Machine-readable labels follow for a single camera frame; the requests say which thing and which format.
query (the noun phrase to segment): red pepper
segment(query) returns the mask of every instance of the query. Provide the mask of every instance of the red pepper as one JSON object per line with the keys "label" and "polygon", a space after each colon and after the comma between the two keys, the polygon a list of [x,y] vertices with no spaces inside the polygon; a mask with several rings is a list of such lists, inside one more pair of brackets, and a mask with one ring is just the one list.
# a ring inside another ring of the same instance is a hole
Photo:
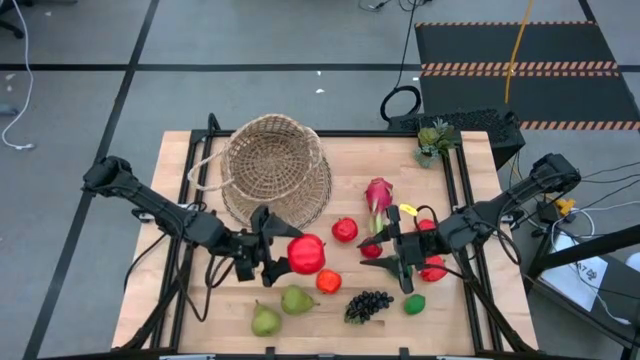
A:
{"label": "red pepper", "polygon": [[429,219],[420,220],[418,223],[418,230],[433,230],[436,228],[436,224]]}
{"label": "red pepper", "polygon": [[[426,258],[424,263],[427,265],[444,266],[444,260],[442,260],[442,258],[438,255],[430,256]],[[426,282],[438,281],[442,279],[445,275],[447,275],[446,271],[442,269],[436,269],[436,268],[428,268],[420,271],[420,277],[422,277],[422,280]]]}
{"label": "red pepper", "polygon": [[325,294],[335,294],[341,285],[342,277],[332,270],[321,270],[316,278],[316,287]]}
{"label": "red pepper", "polygon": [[352,218],[342,218],[331,227],[331,233],[340,242],[349,242],[358,236],[358,224]]}
{"label": "red pepper", "polygon": [[324,266],[324,243],[313,234],[304,234],[291,240],[287,255],[292,271],[303,275],[313,274]]}
{"label": "red pepper", "polygon": [[372,244],[360,248],[360,253],[367,259],[377,259],[382,255],[382,246],[380,244]]}

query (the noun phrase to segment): floor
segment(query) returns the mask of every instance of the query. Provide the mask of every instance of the floor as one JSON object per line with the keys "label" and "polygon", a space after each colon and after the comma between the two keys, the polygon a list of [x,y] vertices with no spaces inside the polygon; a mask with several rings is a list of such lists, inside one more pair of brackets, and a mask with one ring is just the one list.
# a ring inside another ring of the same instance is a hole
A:
{"label": "floor", "polygon": [[[640,64],[633,40],[640,34],[635,16],[640,3],[588,1],[618,63]],[[419,8],[415,19],[519,21],[525,8],[525,0],[434,0]],[[79,190],[82,174],[97,153],[127,158],[138,178],[149,182],[161,134],[202,128],[209,112],[223,128],[284,112],[316,129],[384,129],[379,103],[397,71],[362,64],[399,63],[408,22],[395,1],[374,14],[359,10],[357,0],[79,0],[75,5],[43,2],[23,12],[30,61],[41,68],[35,72],[31,105],[8,136],[37,147],[0,147],[4,359],[25,353],[65,241],[82,220],[39,356],[107,351],[111,345],[138,225],[129,206],[110,199],[93,199],[86,218],[77,212],[87,204]],[[151,27],[139,38],[145,18],[152,20]],[[13,11],[2,19],[19,21]],[[531,20],[585,20],[585,15],[578,0],[538,0]],[[0,30],[0,64],[23,63],[23,52],[23,41]],[[419,63],[413,33],[407,62]],[[154,66],[138,66],[134,74],[137,64]],[[411,84],[414,76],[405,73],[401,83]],[[640,73],[624,77],[640,96]],[[0,70],[2,102],[22,104],[27,85],[25,72]],[[394,99],[389,112],[399,114],[411,104],[410,98]],[[0,125],[6,123],[0,119]],[[583,173],[640,160],[635,131],[524,131],[524,136],[523,171],[547,152],[565,154]],[[503,186],[508,171],[500,171]],[[586,204],[619,186],[585,184],[572,196]],[[640,190],[630,188],[601,205],[639,198]],[[598,232],[637,222],[636,214],[637,208],[598,214]],[[529,230],[515,234],[528,260],[536,245]],[[624,259],[632,252],[615,256]],[[529,302],[541,349],[577,357],[619,356],[620,346],[545,298],[532,292]]]}

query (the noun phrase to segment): basket handle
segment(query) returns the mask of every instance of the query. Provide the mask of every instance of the basket handle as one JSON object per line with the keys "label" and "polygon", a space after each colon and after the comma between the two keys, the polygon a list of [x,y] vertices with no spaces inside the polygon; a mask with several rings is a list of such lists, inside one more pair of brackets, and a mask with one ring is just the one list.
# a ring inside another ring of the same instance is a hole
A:
{"label": "basket handle", "polygon": [[204,164],[207,164],[211,160],[213,160],[213,159],[217,158],[218,156],[224,154],[225,152],[227,152],[227,147],[226,146],[224,148],[214,152],[213,155],[209,156],[208,158],[198,161],[191,168],[191,170],[189,170],[189,172],[187,173],[187,180],[189,180],[189,182],[191,183],[191,186],[193,186],[194,188],[196,188],[196,189],[198,189],[200,191],[218,191],[218,190],[222,189],[223,187],[233,183],[233,178],[231,178],[231,179],[229,179],[227,181],[222,182],[222,184],[220,184],[220,185],[203,186],[203,185],[198,184],[198,181],[193,178],[193,173],[196,170],[198,170],[199,168],[204,166]]}
{"label": "basket handle", "polygon": [[306,133],[306,138],[309,142],[312,143],[313,146],[311,146],[309,148],[309,153],[311,155],[311,163],[309,164],[309,168],[307,169],[307,172],[304,174],[304,176],[302,177],[302,180],[300,180],[298,182],[297,185],[295,185],[294,187],[292,187],[291,189],[285,191],[282,194],[279,194],[277,196],[274,196],[272,198],[269,199],[258,199],[258,198],[254,198],[253,196],[249,196],[247,194],[245,194],[243,191],[241,191],[240,189],[238,189],[238,191],[240,191],[242,193],[242,196],[248,200],[251,201],[255,201],[255,202],[270,202],[270,201],[274,201],[274,200],[278,200],[278,199],[282,199],[285,196],[288,196],[289,194],[291,194],[292,192],[298,190],[298,188],[300,187],[300,185],[302,185],[306,180],[307,180],[307,176],[309,176],[309,174],[318,167],[318,165],[320,165],[320,163],[322,162],[322,160],[324,159],[323,156],[323,152],[322,152],[322,146],[320,145],[320,138],[318,137],[318,134],[316,134],[315,131],[313,131],[313,129],[307,127],[307,126],[302,126],[302,130]]}

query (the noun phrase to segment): yellow cable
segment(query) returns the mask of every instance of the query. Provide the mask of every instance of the yellow cable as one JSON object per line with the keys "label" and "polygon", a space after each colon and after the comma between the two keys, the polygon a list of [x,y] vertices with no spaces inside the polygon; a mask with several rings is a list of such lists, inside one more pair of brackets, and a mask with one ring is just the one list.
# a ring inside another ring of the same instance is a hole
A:
{"label": "yellow cable", "polygon": [[516,45],[513,47],[513,51],[511,52],[511,61],[509,62],[509,70],[507,71],[507,85],[504,90],[505,104],[509,103],[509,85],[511,84],[511,73],[513,73],[513,63],[516,61],[516,54],[518,54],[518,48],[520,47],[520,40],[522,39],[524,28],[527,26],[527,22],[529,22],[529,15],[531,15],[532,8],[533,8],[533,0],[529,0],[529,6],[527,6],[527,12],[524,14],[524,19],[522,19],[522,24],[520,24],[520,32],[518,32],[518,37],[516,38]]}

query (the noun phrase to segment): white paper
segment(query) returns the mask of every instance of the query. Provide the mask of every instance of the white paper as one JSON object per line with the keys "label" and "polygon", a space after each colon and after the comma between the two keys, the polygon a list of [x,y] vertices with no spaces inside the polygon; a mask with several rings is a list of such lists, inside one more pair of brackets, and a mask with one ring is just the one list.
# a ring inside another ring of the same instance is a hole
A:
{"label": "white paper", "polygon": [[[556,239],[555,251],[560,251],[574,245],[573,240],[569,236],[561,233]],[[577,267],[575,264],[569,264],[545,270],[542,275],[540,275],[540,279],[585,310],[591,311],[606,270],[606,261],[599,257],[592,257],[578,262]],[[580,280],[578,273],[582,280],[591,284],[593,287],[588,286]]]}

